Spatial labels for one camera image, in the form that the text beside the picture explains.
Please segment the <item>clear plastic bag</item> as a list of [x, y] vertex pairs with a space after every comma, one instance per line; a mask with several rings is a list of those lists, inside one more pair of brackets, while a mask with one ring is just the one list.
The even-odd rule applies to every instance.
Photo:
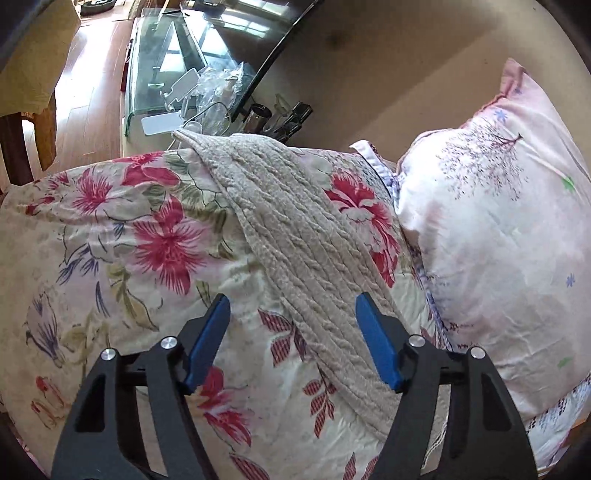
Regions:
[[206, 67], [199, 72], [197, 84], [197, 122], [206, 135], [219, 135], [228, 129], [231, 114], [253, 79], [249, 63], [235, 69]]

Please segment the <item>beige cable-knit sweater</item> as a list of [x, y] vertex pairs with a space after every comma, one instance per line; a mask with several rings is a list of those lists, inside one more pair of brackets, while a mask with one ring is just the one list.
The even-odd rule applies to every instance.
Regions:
[[383, 312], [402, 314], [360, 236], [280, 142], [187, 129], [174, 136], [197, 153], [235, 211], [315, 361], [356, 415], [386, 439], [400, 401], [376, 371], [356, 320], [356, 297], [370, 293]]

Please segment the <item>white phone stand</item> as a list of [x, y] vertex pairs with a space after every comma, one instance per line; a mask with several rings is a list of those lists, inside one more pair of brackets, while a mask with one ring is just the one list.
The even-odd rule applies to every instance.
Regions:
[[180, 76], [170, 87], [162, 94], [164, 108], [171, 112], [175, 102], [183, 102], [197, 88], [199, 80], [198, 72], [191, 68]]

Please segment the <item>white blue-patterned pillow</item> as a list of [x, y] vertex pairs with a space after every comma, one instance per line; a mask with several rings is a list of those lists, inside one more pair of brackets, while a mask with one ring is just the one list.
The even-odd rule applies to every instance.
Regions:
[[382, 180], [386, 189], [393, 200], [394, 207], [399, 205], [400, 199], [400, 182], [398, 174], [394, 172], [396, 165], [387, 161], [377, 150], [373, 143], [368, 140], [358, 140], [349, 145], [356, 153], [359, 153], [363, 159], [372, 167], [377, 176]]

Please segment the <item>floral bed quilt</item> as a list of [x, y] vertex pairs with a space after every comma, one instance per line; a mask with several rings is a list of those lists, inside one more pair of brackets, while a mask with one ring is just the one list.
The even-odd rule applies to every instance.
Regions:
[[[329, 381], [221, 190], [184, 143], [12, 188], [1, 204], [1, 399], [51, 469], [75, 396], [102, 350], [147, 349], [231, 303], [188, 410], [223, 479], [366, 479], [380, 440]], [[413, 333], [456, 351], [417, 248], [359, 153], [290, 148], [369, 250]], [[538, 463], [590, 399], [590, 372], [522, 419]]]

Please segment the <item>pink tree-print pillow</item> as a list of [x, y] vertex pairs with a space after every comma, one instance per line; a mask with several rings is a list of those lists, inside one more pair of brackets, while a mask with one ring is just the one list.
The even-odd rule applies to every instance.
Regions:
[[590, 372], [590, 173], [514, 60], [499, 93], [399, 161], [394, 208], [452, 347], [484, 348], [524, 419]]

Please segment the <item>glass-top tv cabinet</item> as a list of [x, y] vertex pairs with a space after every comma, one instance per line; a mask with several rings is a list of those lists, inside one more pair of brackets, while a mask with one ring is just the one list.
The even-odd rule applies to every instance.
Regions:
[[161, 143], [164, 133], [144, 130], [141, 120], [181, 109], [179, 100], [167, 104], [164, 95], [190, 70], [238, 72], [238, 93], [230, 102], [235, 110], [256, 78], [254, 64], [246, 60], [245, 48], [252, 44], [245, 19], [232, 9], [143, 8], [128, 45], [121, 151], [138, 153]]

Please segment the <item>wooden chair with cloth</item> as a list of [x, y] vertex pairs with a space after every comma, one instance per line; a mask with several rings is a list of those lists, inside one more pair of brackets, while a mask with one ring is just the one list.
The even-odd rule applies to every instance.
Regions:
[[33, 180], [24, 120], [33, 123], [41, 169], [55, 160], [55, 89], [79, 26], [70, 1], [1, 3], [1, 161], [14, 185]]

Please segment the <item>black metal cup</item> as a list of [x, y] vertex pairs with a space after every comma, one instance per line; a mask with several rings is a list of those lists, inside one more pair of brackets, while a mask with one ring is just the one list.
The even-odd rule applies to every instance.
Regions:
[[273, 116], [273, 112], [266, 105], [253, 103], [243, 120], [242, 132], [246, 134], [259, 134]]

